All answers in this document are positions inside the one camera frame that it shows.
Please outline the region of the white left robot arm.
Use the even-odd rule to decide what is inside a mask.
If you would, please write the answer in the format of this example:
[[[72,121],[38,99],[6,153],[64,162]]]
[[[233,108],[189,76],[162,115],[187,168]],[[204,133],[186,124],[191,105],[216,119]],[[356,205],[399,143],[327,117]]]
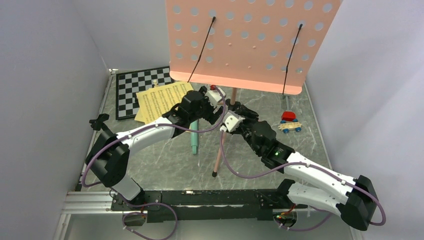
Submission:
[[[127,174],[132,155],[157,142],[191,132],[190,124],[199,119],[209,122],[214,130],[223,121],[225,98],[221,88],[202,86],[198,91],[188,91],[179,103],[153,122],[119,133],[112,132],[105,124],[109,115],[100,114],[89,121],[100,135],[85,159],[85,170],[92,171],[100,184],[119,193],[129,209],[139,209],[145,202],[145,192]]]

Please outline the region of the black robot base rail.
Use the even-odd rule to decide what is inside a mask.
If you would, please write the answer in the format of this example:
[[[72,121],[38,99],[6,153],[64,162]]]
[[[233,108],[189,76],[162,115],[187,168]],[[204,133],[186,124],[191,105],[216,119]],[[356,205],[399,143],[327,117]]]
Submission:
[[[147,190],[139,207],[113,194],[113,212],[137,212],[147,223],[165,221],[256,219],[271,221],[294,206],[277,189]]]

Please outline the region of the pink perforated music stand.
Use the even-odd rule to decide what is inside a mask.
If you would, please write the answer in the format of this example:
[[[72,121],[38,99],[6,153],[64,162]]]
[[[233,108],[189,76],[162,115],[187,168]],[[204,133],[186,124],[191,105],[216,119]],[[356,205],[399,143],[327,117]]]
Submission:
[[[339,0],[167,0],[176,81],[302,92]]]

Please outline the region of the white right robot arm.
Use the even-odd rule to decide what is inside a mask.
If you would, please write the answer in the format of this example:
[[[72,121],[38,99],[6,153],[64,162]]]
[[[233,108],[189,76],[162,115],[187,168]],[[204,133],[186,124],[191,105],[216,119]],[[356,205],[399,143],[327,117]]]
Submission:
[[[288,174],[310,184],[306,186],[291,179],[283,180],[275,193],[280,207],[308,205],[339,216],[359,231],[376,225],[372,218],[376,209],[382,206],[368,177],[344,175],[313,162],[278,141],[277,133],[270,124],[260,121],[259,115],[244,105],[228,110],[220,129],[242,136],[271,172]]]

